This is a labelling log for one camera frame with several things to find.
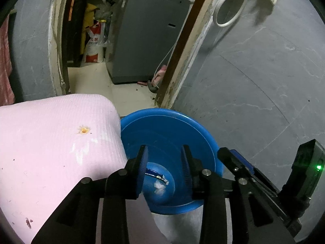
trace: brown wooden trim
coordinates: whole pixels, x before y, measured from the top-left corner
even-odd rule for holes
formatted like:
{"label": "brown wooden trim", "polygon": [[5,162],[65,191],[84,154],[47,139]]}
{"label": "brown wooden trim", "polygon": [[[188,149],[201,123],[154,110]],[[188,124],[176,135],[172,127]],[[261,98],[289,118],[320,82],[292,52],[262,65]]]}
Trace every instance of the brown wooden trim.
{"label": "brown wooden trim", "polygon": [[205,0],[195,0],[194,4],[192,6],[192,9],[189,13],[189,16],[186,19],[183,30],[182,30],[182,32],[179,36],[179,39],[177,41],[177,44],[175,46],[175,50],[174,50],[173,55],[172,55],[170,62],[168,64],[168,69],[166,70],[166,73],[164,75],[161,86],[157,92],[156,102],[159,106],[161,106],[161,104],[162,104],[162,101],[166,94],[169,83],[173,77],[176,66],[179,62],[181,55],[182,55],[182,52],[183,52],[186,42],[190,36],[190,33],[194,27],[196,19],[198,18],[198,15],[201,11],[204,1]]}

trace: red and white bag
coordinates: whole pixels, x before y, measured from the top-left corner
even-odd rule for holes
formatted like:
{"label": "red and white bag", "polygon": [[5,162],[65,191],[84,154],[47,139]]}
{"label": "red and white bag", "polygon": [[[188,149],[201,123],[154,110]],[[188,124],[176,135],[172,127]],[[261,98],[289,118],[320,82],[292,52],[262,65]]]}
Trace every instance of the red and white bag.
{"label": "red and white bag", "polygon": [[103,62],[104,49],[103,49],[103,36],[104,36],[105,23],[98,22],[92,27],[86,29],[90,40],[88,41],[82,62]]}

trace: gray appliance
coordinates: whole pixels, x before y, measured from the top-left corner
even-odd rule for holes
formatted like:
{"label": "gray appliance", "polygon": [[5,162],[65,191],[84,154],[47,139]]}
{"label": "gray appliance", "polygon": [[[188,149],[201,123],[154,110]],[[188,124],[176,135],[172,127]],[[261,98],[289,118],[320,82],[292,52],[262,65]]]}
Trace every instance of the gray appliance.
{"label": "gray appliance", "polygon": [[114,84],[150,80],[168,63],[189,7],[189,0],[117,0],[105,53]]}

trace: wooden door frame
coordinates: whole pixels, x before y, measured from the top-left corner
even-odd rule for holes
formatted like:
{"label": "wooden door frame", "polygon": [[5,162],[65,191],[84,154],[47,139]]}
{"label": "wooden door frame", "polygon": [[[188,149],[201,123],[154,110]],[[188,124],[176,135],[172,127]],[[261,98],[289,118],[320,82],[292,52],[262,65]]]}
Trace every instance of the wooden door frame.
{"label": "wooden door frame", "polygon": [[212,23],[218,0],[195,0],[157,92],[156,104],[171,109]]}

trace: red towel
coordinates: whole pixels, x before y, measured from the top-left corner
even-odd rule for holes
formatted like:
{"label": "red towel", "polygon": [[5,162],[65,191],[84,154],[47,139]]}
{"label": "red towel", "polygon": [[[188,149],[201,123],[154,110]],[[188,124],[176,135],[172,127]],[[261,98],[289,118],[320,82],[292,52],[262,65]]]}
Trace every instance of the red towel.
{"label": "red towel", "polygon": [[0,27],[0,106],[13,104],[14,93],[10,87],[9,75],[12,70],[8,43],[9,16]]}

